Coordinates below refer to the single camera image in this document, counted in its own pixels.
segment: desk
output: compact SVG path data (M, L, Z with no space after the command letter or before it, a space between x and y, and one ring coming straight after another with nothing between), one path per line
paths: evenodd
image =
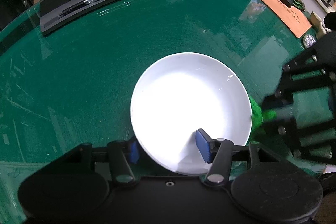
M16 193L32 172L80 143L105 146L133 135L132 91L156 60L176 52L210 55L260 103L274 92L282 64L303 50L258 0L120 0L47 37L38 10L31 7L0 33L1 223L24 219ZM295 95L298 124L331 117L327 96L327 89ZM281 137L257 140L294 161ZM324 168L295 163L317 173ZM154 164L135 168L162 171Z

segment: round black pad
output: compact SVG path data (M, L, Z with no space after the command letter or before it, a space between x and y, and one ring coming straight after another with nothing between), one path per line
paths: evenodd
M246 172L231 185L236 202L253 217L270 223L295 223L312 217L320 206L320 183L303 171L297 174Z
M92 213L109 193L99 174L35 174L19 187L18 199L28 217L52 222L81 219Z

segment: orange desk mat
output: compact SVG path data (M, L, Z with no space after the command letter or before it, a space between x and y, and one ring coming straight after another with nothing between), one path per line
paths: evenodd
M300 38L311 27L306 16L296 7L288 8L280 0L262 0L286 24L292 33Z

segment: glittery object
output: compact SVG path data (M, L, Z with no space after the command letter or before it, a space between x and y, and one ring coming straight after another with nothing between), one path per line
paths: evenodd
M311 34L305 34L302 42L305 48L309 48L315 44L316 39Z

